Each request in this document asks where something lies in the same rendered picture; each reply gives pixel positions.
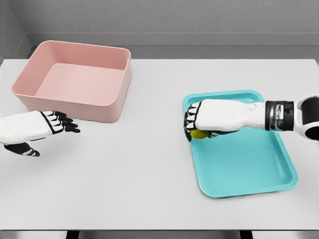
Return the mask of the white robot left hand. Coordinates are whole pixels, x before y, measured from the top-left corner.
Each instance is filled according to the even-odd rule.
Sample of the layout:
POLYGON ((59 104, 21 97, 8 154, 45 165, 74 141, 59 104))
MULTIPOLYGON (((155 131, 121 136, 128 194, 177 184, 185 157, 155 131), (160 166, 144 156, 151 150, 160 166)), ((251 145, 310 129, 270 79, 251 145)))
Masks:
POLYGON ((31 111, 0 118, 0 143, 10 152, 39 157, 28 142, 62 132, 79 133, 78 125, 58 111, 31 111))

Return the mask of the pink plastic basket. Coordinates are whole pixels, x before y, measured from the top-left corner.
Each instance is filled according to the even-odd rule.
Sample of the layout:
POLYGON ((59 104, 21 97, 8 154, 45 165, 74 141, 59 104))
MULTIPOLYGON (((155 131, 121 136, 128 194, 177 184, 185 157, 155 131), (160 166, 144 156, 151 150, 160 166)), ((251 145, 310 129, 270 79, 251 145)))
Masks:
POLYGON ((113 123, 131 79, 128 49, 48 40, 36 48, 11 91, 30 111, 113 123))

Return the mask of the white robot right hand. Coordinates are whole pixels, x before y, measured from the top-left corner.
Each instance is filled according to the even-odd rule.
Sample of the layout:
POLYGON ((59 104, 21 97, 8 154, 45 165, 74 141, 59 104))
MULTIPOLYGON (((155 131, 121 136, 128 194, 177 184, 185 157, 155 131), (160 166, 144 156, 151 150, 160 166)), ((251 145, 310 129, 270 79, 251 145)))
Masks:
POLYGON ((192 130, 210 132, 208 138, 237 132, 244 127, 241 113, 244 104, 232 100, 205 99, 193 103, 184 115, 184 132, 188 141, 192 141, 192 130))

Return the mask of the yellow-green tennis ball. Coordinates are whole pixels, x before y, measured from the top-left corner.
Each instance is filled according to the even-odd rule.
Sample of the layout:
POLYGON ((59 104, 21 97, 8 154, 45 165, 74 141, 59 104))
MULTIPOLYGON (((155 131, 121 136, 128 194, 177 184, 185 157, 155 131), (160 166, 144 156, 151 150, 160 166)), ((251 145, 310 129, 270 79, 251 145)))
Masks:
POLYGON ((195 139, 204 139, 210 136, 210 132, 196 129, 190 132, 190 136, 195 139))

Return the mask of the blue plastic tray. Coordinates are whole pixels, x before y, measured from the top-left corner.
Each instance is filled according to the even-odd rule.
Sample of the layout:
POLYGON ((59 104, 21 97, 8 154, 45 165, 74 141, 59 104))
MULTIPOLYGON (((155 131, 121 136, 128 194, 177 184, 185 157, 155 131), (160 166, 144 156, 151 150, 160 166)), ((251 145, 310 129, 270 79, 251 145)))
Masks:
POLYGON ((243 128, 190 142, 200 189, 222 198, 290 190, 298 175, 279 133, 243 128))

